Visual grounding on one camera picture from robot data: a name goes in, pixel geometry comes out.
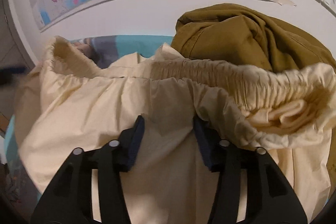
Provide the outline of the olive green jacket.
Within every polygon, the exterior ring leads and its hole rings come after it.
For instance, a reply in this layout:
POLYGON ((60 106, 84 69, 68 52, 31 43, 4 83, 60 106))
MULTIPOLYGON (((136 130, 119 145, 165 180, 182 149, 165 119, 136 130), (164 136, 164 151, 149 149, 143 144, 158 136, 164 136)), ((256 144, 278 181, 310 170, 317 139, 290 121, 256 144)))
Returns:
POLYGON ((232 3, 185 12, 171 46, 188 59, 225 60, 280 73, 316 63, 335 67, 331 52, 307 32, 232 3))

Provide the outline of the teal bed sheet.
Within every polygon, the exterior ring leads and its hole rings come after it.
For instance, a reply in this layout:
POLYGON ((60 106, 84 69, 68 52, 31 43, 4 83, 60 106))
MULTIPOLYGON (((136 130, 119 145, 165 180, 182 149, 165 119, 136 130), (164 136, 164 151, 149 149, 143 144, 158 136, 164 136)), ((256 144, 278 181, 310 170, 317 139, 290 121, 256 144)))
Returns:
MULTIPOLYGON (((138 53, 139 57, 149 58, 164 43, 171 44, 171 36, 117 35, 72 40, 71 44, 90 56, 102 69, 108 68, 123 56, 138 53)), ((41 115, 41 89, 39 74, 41 65, 35 66, 17 84, 14 96, 14 114, 9 120, 1 147, 1 156, 7 162, 2 171, 1 193, 14 206, 26 206, 33 210, 41 194, 27 174, 19 156, 19 146, 41 115)))

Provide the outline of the cream yellow coat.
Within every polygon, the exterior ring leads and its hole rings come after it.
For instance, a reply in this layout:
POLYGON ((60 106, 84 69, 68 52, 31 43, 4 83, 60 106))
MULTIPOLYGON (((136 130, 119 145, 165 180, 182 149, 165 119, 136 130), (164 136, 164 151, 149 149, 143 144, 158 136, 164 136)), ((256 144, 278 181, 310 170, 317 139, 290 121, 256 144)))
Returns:
POLYGON ((126 55, 99 68, 61 37, 21 83, 15 137, 43 192, 76 147, 93 150, 141 115, 134 167, 121 176, 132 223, 205 223, 218 175, 204 165, 193 118, 246 149, 265 148, 293 187, 308 220, 331 189, 335 72, 317 63, 272 73, 253 65, 189 60, 167 44, 146 59, 126 55))

